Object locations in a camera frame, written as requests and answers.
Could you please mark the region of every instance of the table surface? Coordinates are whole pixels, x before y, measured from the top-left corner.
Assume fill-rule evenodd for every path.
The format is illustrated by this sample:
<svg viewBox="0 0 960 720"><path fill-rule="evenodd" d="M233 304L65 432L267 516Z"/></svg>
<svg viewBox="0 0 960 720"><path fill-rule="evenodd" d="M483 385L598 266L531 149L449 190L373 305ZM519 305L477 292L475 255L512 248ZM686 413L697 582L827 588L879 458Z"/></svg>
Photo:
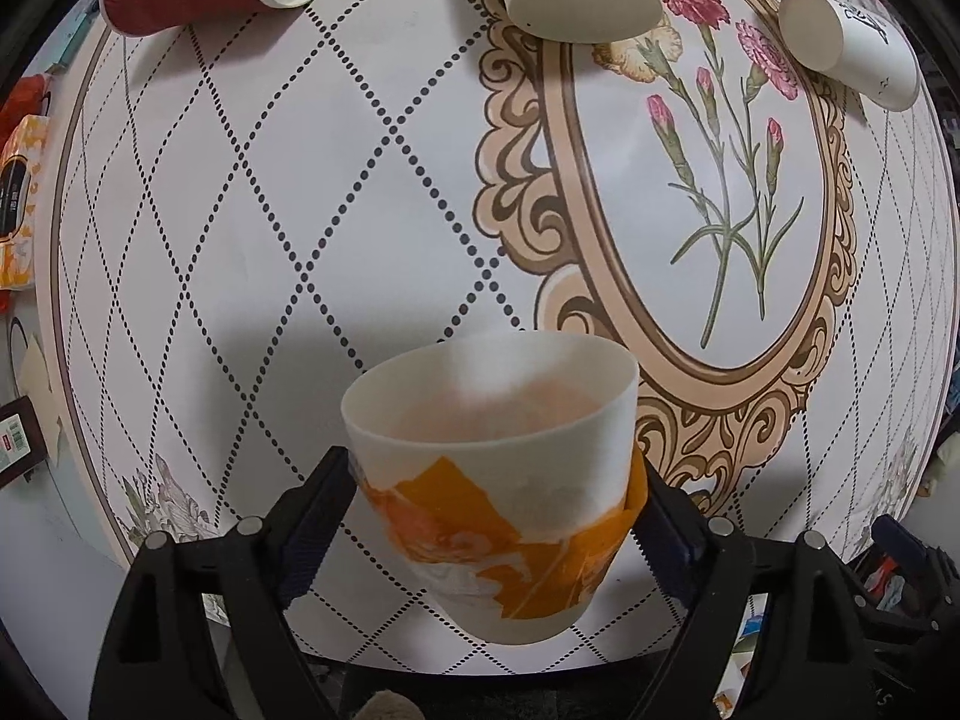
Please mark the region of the table surface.
<svg viewBox="0 0 960 720"><path fill-rule="evenodd" d="M877 514L902 512L956 330L956 206L928 93L892 114L777 71L778 0L719 1L714 57L683 4L652 33L688 100L636 42L541 44L501 0L316 0L143 40L98 25L59 104L37 272L67 432L118 554L153 528L196 538L266 512L346 440L339 400L363 370L509 328L630 346L637 440L749 533L815 527L849 557ZM693 92L718 57L725 170ZM757 57L770 80L744 100ZM757 145L769 193L778 129L771 209L734 156L738 137ZM703 196L766 209L726 271L678 149ZM341 661L514 674L664 647L680 610L628 539L575 627L485 644L358 498L289 620Z"/></svg>

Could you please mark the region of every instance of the pink carnation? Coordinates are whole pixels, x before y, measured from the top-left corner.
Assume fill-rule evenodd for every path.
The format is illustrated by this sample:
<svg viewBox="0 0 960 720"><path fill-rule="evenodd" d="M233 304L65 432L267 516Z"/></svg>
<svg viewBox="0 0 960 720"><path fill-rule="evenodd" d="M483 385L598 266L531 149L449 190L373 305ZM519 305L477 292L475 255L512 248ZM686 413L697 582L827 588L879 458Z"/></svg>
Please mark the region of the pink carnation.
<svg viewBox="0 0 960 720"><path fill-rule="evenodd" d="M770 119L767 122L767 133L770 135L770 140L773 141L774 146L779 148L784 145L784 129L781 128L776 119Z"/></svg>
<svg viewBox="0 0 960 720"><path fill-rule="evenodd" d="M704 90L705 95L713 94L713 77L707 68L697 69L697 86Z"/></svg>
<svg viewBox="0 0 960 720"><path fill-rule="evenodd" d="M647 109L650 111L650 118L660 129L673 129L673 114L666 106L664 98L660 95L650 95L647 98Z"/></svg>
<svg viewBox="0 0 960 720"><path fill-rule="evenodd" d="M720 0L664 0L670 12L691 20L695 25L720 28L720 22L730 23L730 12Z"/></svg>
<svg viewBox="0 0 960 720"><path fill-rule="evenodd" d="M736 23L736 36L740 39L740 45L747 57L765 72L776 90L788 100L795 100L797 76L770 38L744 20Z"/></svg>

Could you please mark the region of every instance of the barcode label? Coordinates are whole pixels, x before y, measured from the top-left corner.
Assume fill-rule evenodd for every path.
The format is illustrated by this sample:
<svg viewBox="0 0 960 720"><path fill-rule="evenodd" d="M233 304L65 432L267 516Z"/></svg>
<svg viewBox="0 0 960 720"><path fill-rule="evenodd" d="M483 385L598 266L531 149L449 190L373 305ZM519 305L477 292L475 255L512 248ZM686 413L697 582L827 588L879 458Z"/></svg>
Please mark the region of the barcode label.
<svg viewBox="0 0 960 720"><path fill-rule="evenodd" d="M0 469L30 454L30 442L23 431L19 415L0 421Z"/></svg>
<svg viewBox="0 0 960 720"><path fill-rule="evenodd" d="M10 437L13 439L13 446L17 449L27 448L27 440L23 437L23 431L19 425L13 425L13 427L11 427Z"/></svg>

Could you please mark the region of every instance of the screw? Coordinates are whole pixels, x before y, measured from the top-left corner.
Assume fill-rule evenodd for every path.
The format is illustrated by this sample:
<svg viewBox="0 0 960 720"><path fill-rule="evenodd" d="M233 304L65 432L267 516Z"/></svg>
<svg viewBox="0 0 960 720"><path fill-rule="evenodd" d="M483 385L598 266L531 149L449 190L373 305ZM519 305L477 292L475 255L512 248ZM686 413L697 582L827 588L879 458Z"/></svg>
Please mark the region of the screw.
<svg viewBox="0 0 960 720"><path fill-rule="evenodd" d="M259 517L245 517L237 523L237 533L241 536L254 536L263 528L263 520Z"/></svg>
<svg viewBox="0 0 960 720"><path fill-rule="evenodd" d="M707 527L714 536L729 536L733 533L733 522L726 517L712 517L710 522L707 522Z"/></svg>
<svg viewBox="0 0 960 720"><path fill-rule="evenodd" d="M810 549L823 549L824 546L827 546L827 540L818 531L806 531L803 534L803 543Z"/></svg>
<svg viewBox="0 0 960 720"><path fill-rule="evenodd" d="M167 536L164 531L153 531L150 536L144 539L143 545L147 549L160 549L160 547L165 546L167 543Z"/></svg>

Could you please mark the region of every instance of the tissue box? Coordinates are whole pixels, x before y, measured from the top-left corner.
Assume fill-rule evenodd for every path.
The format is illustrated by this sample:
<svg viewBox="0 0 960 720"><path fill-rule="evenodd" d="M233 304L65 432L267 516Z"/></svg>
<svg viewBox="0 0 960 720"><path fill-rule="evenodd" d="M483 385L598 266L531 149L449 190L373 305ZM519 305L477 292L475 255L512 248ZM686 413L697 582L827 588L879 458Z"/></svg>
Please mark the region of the tissue box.
<svg viewBox="0 0 960 720"><path fill-rule="evenodd" d="M35 195L49 122L25 116L0 152L0 290L34 283Z"/></svg>

